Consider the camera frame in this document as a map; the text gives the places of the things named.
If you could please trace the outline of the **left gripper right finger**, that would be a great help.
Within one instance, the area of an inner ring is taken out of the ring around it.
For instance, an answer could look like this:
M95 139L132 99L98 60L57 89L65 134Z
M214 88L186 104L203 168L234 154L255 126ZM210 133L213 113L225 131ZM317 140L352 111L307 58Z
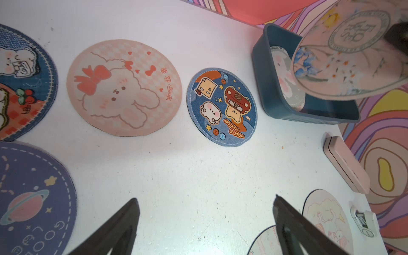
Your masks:
M276 196L273 215L284 255L349 255L309 222L302 212L283 197Z

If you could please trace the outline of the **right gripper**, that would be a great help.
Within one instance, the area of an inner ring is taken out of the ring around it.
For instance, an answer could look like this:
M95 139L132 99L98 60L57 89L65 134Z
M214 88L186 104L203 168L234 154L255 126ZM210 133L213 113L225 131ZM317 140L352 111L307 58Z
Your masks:
M408 23L396 23L384 35L384 39L397 50L408 55Z

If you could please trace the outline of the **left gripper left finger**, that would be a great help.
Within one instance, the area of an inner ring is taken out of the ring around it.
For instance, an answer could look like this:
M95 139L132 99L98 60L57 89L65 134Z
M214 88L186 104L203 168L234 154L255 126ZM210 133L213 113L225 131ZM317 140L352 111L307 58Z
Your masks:
M130 255L137 236L139 218L139 203L136 198L132 198L70 254Z

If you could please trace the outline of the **white butterfly doodle coaster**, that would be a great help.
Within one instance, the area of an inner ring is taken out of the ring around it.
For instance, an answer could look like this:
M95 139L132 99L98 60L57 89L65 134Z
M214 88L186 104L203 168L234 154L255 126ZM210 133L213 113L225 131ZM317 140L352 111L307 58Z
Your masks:
M262 231L253 241L248 255L282 255L276 226L273 225Z

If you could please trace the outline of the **peach floral wreath coaster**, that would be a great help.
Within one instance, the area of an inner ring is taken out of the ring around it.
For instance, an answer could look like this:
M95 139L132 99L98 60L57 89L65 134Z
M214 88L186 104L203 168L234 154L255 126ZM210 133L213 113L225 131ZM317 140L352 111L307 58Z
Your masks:
M408 83L408 57L385 40L408 19L407 1L338 1L302 37L291 63L295 82L324 100L349 101Z

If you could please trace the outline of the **purple good luck bunny coaster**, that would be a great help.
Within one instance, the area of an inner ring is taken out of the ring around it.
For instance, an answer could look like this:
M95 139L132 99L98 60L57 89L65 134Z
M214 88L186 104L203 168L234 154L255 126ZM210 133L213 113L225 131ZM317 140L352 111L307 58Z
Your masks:
M1 142L1 254L61 255L77 217L67 169L32 146Z

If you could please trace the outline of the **blue denim bear coaster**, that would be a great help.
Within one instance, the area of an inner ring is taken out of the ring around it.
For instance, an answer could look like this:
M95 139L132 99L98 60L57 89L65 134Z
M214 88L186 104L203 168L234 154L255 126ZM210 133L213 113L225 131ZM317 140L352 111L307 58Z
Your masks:
M240 146L256 130L254 97L242 80L227 70L207 68L195 74L187 88L186 102L197 129L220 146Z

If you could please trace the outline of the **pink checkered bunny coaster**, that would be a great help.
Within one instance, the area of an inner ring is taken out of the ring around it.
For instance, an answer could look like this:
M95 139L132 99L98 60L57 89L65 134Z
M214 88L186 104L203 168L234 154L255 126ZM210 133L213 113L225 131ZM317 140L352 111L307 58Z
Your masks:
M67 75L77 113L114 136L146 136L165 127L178 112L182 83L171 61L138 41L115 39L80 53Z

